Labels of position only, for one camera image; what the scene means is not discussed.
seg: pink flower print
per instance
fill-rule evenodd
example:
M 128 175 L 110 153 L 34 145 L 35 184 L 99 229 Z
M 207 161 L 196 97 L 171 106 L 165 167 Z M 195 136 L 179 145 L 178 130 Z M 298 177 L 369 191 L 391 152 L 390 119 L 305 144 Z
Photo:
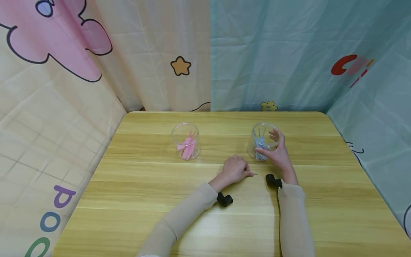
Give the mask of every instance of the pink flower print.
M 42 64 L 51 56 L 81 79 L 101 79 L 86 50 L 102 56 L 113 46 L 98 21 L 81 17 L 86 0 L 0 0 L 0 5 L 0 26 L 9 30 L 7 43 L 18 57 Z

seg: wooden table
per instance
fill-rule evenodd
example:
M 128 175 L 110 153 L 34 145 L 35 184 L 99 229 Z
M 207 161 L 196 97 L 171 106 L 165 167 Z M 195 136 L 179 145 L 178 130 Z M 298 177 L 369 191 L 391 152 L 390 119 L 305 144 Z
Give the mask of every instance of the wooden table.
M 178 123 L 200 131 L 202 152 L 179 159 Z M 411 243 L 330 119 L 317 112 L 134 112 L 121 122 L 53 256 L 134 257 L 162 216 L 227 157 L 242 155 L 255 175 L 227 188 L 234 203 L 206 211 L 175 245 L 173 256 L 280 256 L 277 192 L 266 187 L 269 162 L 246 153 L 257 122 L 286 135 L 306 193 L 317 256 L 411 256 Z

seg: cartoon print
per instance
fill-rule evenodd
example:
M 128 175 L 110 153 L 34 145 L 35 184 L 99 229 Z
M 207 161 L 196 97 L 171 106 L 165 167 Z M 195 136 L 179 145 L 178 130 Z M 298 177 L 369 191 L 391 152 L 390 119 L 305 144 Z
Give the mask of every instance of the cartoon print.
M 351 61 L 354 61 L 355 59 L 357 59 L 357 57 L 358 57 L 358 55 L 356 55 L 356 54 L 351 54 L 351 55 L 342 57 L 341 59 L 339 59 L 339 60 L 332 66 L 332 68 L 331 68 L 331 74 L 332 74 L 332 75 L 335 75 L 335 76 L 339 76 L 339 75 L 344 74 L 344 73 L 347 71 L 347 69 L 344 68 L 344 65 L 346 65 L 347 63 L 349 63 L 349 62 L 351 62 Z M 371 66 L 371 64 L 372 64 L 374 61 L 375 61 L 374 59 L 368 61 L 368 59 L 363 58 L 363 57 L 360 56 L 360 57 L 351 65 L 351 67 L 348 69 L 348 72 L 347 72 L 348 75 L 353 75 L 353 74 L 357 73 L 362 67 L 364 67 L 365 64 L 367 64 L 367 65 L 366 65 L 367 68 L 361 73 L 361 76 L 358 77 L 358 78 L 354 81 L 354 83 L 351 84 L 350 88 L 352 88 L 353 85 L 354 85 L 355 83 L 357 83 L 357 81 L 359 81 L 360 78 L 362 78 L 362 77 L 368 72 L 368 68 Z
M 278 109 L 277 106 L 275 106 L 275 103 L 273 101 L 268 101 L 262 102 L 261 103 L 261 110 L 262 111 L 276 111 Z
M 176 76 L 180 76 L 181 74 L 185 76 L 190 75 L 189 68 L 191 67 L 191 62 L 186 62 L 182 56 L 178 56 L 176 60 L 170 64 Z
M 404 214 L 404 230 L 407 236 L 411 239 L 411 205 L 408 206 Z
M 360 165 L 361 165 L 361 167 L 362 167 L 363 165 L 361 164 L 361 161 L 360 161 L 360 159 L 358 158 L 357 154 L 364 153 L 364 148 L 361 148 L 361 151 L 356 151 L 356 150 L 353 149 L 353 148 L 354 148 L 354 144 L 353 144 L 353 143 L 347 142 L 347 141 L 345 141 L 345 140 L 344 140 L 344 142 L 348 145 L 348 147 L 350 148 L 351 152 L 352 152 L 352 153 L 354 154 L 354 156 L 357 158 L 357 161 L 360 163 Z
M 96 82 L 102 75 L 86 50 L 102 56 L 113 46 L 98 21 L 81 17 L 86 6 L 86 0 L 3 1 L 0 27 L 9 30 L 7 44 L 21 59 L 43 64 L 52 57 L 77 77 Z

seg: purple letter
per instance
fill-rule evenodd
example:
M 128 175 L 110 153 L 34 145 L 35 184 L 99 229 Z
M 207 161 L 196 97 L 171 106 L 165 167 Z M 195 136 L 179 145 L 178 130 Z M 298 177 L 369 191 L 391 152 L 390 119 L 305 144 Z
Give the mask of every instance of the purple letter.
M 75 191 L 71 191 L 69 189 L 60 187 L 59 185 L 55 185 L 54 186 L 54 190 L 58 191 L 58 194 L 55 196 L 54 198 L 54 206 L 56 208 L 63 208 L 64 206 L 66 206 L 72 199 L 73 195 L 76 194 Z M 62 196 L 62 194 L 66 194 L 69 197 L 67 198 L 67 200 L 64 203 L 60 203 L 60 196 Z

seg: wrist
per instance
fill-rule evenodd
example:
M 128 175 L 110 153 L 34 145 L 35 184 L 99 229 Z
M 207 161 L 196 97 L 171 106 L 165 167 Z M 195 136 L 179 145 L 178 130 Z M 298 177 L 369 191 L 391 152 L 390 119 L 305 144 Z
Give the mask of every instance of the wrist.
M 229 186 L 230 183 L 225 179 L 221 173 L 218 174 L 208 183 L 217 193 L 221 192 L 225 187 Z

